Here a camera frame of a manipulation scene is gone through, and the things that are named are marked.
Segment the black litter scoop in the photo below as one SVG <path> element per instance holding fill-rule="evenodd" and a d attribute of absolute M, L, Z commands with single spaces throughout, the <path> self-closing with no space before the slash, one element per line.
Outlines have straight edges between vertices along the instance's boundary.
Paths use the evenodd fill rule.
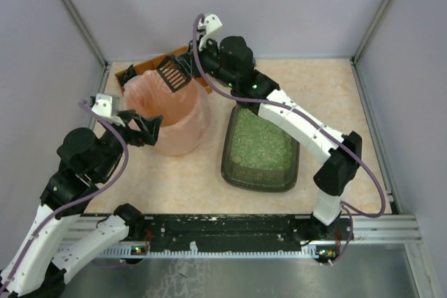
<path fill-rule="evenodd" d="M 191 81 L 191 59 L 188 55 L 169 54 L 162 59 L 156 71 L 168 88 L 175 93 Z"/>

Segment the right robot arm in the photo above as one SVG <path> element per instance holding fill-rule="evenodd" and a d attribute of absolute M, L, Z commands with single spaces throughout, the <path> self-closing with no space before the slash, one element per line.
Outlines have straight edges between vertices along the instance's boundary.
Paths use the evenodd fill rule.
<path fill-rule="evenodd" d="M 230 88 L 230 97 L 256 116 L 280 127 L 304 146 L 320 164 L 313 177 L 318 188 L 314 220 L 329 226 L 342 211 L 344 191 L 355 177 L 362 156 L 362 138 L 332 129 L 293 102 L 277 82 L 256 69 L 254 53 L 241 36 L 203 47 L 189 43 L 175 58 L 187 78 L 209 75 Z"/>

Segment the dark litter box tray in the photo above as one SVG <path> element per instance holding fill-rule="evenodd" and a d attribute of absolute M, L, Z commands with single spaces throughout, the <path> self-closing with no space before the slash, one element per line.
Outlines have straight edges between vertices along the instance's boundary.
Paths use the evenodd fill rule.
<path fill-rule="evenodd" d="M 248 109 L 231 111 L 221 158 L 221 176 L 231 186 L 283 193 L 297 183 L 300 143 Z"/>

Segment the pink bag-lined trash bin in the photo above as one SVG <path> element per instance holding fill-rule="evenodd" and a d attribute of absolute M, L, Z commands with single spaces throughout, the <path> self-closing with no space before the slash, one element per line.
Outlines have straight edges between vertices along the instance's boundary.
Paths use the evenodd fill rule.
<path fill-rule="evenodd" d="M 192 80 L 173 93 L 155 70 L 147 70 L 124 85 L 124 106 L 149 119 L 162 116 L 155 149 L 171 156 L 193 151 L 211 124 L 207 92 Z"/>

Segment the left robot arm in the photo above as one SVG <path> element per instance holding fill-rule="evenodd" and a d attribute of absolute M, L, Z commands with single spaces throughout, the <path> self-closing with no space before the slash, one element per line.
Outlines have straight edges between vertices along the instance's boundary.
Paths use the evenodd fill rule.
<path fill-rule="evenodd" d="M 71 279 L 109 246 L 138 238 L 141 211 L 119 205 L 87 237 L 65 252 L 58 248 L 89 202 L 113 185 L 129 161 L 129 147 L 156 144 L 163 118 L 145 119 L 133 110 L 118 112 L 118 124 L 99 117 L 97 137 L 76 128 L 57 149 L 60 164 L 40 197 L 35 219 L 10 264 L 1 271 L 1 292 L 9 297 L 60 297 Z"/>

